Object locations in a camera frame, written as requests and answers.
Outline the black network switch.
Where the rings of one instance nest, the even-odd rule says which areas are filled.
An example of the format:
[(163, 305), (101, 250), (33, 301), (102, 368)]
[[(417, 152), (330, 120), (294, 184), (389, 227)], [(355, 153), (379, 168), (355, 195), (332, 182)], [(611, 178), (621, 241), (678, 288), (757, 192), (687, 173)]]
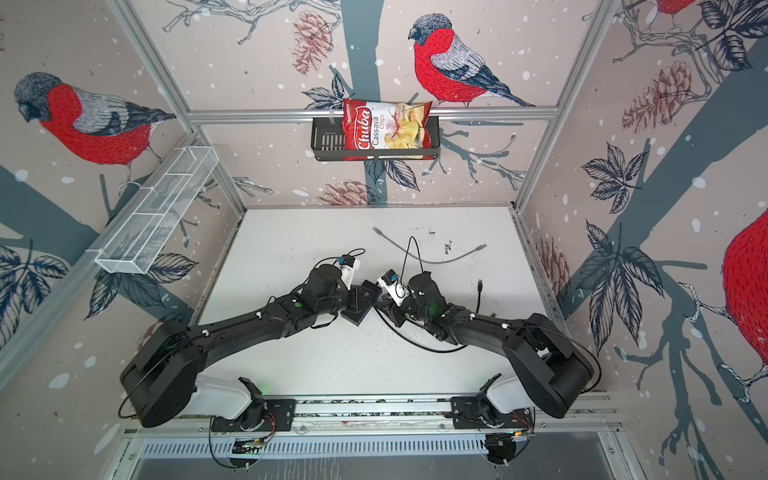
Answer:
[(375, 305), (378, 295), (368, 291), (357, 291), (350, 298), (348, 306), (341, 311), (341, 317), (358, 327)]

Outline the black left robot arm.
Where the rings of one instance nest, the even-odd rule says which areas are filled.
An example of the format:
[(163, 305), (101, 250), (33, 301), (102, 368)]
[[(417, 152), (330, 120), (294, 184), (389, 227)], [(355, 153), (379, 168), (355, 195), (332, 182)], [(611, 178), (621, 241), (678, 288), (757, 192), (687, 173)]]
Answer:
[(199, 326), (162, 324), (120, 374), (134, 416), (145, 428), (177, 417), (203, 393), (199, 375), (211, 365), (260, 343), (312, 329), (321, 315), (360, 323), (381, 295), (365, 280), (347, 284), (348, 267), (323, 264), (306, 281), (259, 309)]

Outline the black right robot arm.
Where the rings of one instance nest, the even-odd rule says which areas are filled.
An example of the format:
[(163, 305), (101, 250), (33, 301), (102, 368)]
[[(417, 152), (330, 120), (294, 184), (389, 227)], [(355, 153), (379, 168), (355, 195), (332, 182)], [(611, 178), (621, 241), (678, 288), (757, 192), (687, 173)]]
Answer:
[(506, 320), (449, 303), (428, 271), (403, 284), (389, 270), (377, 284), (384, 292), (378, 311), (394, 329), (411, 323), (440, 342), (476, 347), (509, 361), (510, 375), (493, 375), (467, 408), (454, 409), (458, 428), (501, 428), (509, 417), (521, 421), (521, 413), (535, 409), (562, 419), (595, 374), (577, 342), (543, 314)]

